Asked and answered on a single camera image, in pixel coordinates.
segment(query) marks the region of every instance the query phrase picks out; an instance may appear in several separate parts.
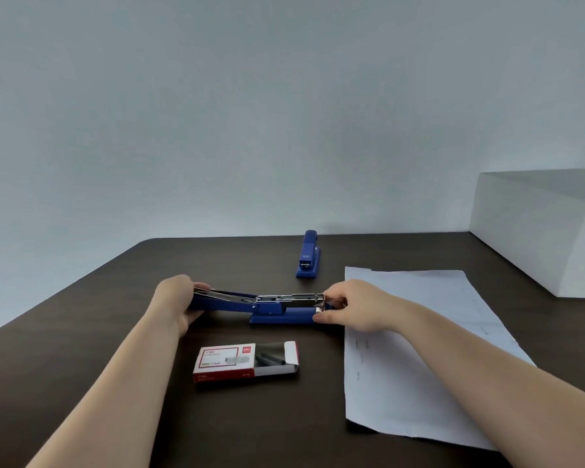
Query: open box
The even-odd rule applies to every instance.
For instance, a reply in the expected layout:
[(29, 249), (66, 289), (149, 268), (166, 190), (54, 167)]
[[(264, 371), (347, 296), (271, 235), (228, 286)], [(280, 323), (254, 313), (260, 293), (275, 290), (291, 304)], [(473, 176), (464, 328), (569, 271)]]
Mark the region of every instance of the open box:
[(297, 343), (245, 343), (206, 346), (195, 361), (193, 380), (217, 381), (240, 377), (296, 372), (299, 367)]

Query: blue stapler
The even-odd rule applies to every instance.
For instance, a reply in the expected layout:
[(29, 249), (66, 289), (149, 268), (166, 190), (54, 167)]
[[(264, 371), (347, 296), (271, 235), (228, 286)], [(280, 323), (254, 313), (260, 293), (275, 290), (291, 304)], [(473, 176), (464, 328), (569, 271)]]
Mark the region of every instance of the blue stapler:
[(250, 312), (250, 323), (313, 323), (316, 313), (332, 309), (324, 294), (291, 294), (288, 296), (255, 296), (238, 292), (195, 289), (188, 306), (194, 310), (226, 310)]
[(295, 276), (298, 278), (315, 278), (319, 270), (320, 248), (316, 246), (318, 235), (313, 229), (306, 231), (301, 247), (299, 267)]

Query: stack of paper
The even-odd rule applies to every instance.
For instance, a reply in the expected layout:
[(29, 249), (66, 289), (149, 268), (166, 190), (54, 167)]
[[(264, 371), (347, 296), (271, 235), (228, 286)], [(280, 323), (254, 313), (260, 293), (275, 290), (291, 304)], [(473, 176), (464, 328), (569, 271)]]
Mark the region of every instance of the stack of paper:
[[(418, 302), (490, 343), (533, 363), (462, 271), (397, 271), (347, 267), (361, 279)], [(345, 331), (346, 416), (385, 434), (495, 449), (400, 335)]]

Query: person's left arm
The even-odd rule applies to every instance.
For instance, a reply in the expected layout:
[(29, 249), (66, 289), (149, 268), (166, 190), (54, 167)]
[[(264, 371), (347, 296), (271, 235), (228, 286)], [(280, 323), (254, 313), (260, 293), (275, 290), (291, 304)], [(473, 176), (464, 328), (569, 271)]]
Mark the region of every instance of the person's left arm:
[(147, 312), (100, 377), (27, 468), (146, 468), (179, 338), (200, 312), (186, 312), (194, 284), (162, 281)]

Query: brown tabletop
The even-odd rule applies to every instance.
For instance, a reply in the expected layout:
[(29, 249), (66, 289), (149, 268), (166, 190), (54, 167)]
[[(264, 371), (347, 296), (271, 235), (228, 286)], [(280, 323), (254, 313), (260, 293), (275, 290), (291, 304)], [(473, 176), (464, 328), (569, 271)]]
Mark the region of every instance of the brown tabletop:
[[(0, 467), (21, 467), (93, 384), (156, 284), (186, 273), (220, 290), (320, 292), (344, 266), (462, 269), (544, 370), (585, 391), (585, 300), (556, 299), (469, 233), (320, 236), (319, 276), (294, 276), (301, 237), (139, 243), (0, 328)], [(295, 340), (294, 376), (195, 386), (201, 346)], [(344, 417), (343, 331), (250, 326), (211, 313), (178, 349), (151, 464), (156, 467), (508, 466), (496, 452), (371, 433)]]

